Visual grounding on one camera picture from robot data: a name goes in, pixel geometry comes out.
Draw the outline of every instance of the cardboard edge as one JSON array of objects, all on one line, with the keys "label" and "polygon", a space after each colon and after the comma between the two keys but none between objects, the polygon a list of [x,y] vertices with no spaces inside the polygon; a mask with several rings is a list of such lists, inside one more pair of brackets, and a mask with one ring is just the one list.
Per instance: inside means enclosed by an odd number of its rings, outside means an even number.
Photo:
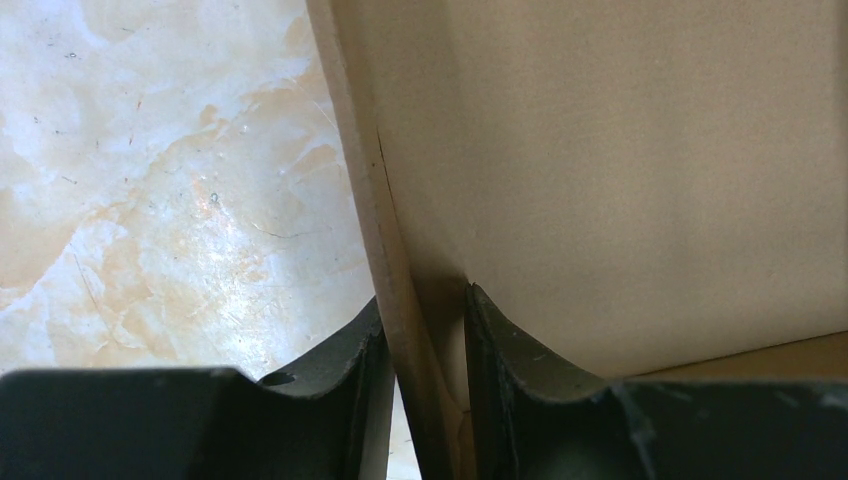
[{"label": "cardboard edge", "polygon": [[333,101],[383,329],[424,478],[474,478],[473,445],[448,393],[412,283],[380,146],[358,2],[307,0]]},{"label": "cardboard edge", "polygon": [[848,378],[848,332],[667,368],[648,380],[812,380]]}]

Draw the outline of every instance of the black plastic piece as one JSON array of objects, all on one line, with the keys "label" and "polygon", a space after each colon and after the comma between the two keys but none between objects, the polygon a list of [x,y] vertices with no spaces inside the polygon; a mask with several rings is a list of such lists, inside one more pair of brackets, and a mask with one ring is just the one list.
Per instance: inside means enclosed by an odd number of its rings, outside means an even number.
[{"label": "black plastic piece", "polygon": [[377,305],[253,383],[229,368],[0,379],[0,478],[385,478],[393,376]]},{"label": "black plastic piece", "polygon": [[467,291],[481,479],[845,479],[848,385],[607,382]]}]

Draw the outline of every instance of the marble floor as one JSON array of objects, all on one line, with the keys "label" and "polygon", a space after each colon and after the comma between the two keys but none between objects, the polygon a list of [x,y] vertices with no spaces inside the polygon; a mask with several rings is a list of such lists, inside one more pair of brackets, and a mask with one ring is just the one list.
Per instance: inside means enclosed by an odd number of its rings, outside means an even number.
[{"label": "marble floor", "polygon": [[257,378],[373,295],[303,0],[7,0],[0,65],[0,373]]}]

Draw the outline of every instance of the marble veining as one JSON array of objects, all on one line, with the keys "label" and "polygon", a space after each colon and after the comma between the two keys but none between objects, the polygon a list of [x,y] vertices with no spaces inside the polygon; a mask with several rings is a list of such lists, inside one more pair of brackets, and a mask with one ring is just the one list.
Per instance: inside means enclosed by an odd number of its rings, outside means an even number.
[{"label": "marble veining", "polygon": [[373,295],[303,0],[9,0],[0,65],[0,373],[257,378]]}]

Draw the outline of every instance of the cardboard panel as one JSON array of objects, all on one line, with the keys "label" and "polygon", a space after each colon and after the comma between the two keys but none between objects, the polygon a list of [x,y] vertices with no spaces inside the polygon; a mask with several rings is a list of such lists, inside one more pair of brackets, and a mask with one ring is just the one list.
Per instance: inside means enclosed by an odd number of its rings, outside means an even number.
[{"label": "cardboard panel", "polygon": [[644,375],[652,380],[848,378],[848,333],[791,342]]},{"label": "cardboard panel", "polygon": [[603,376],[848,327],[841,4],[363,0],[425,312],[468,278]]}]

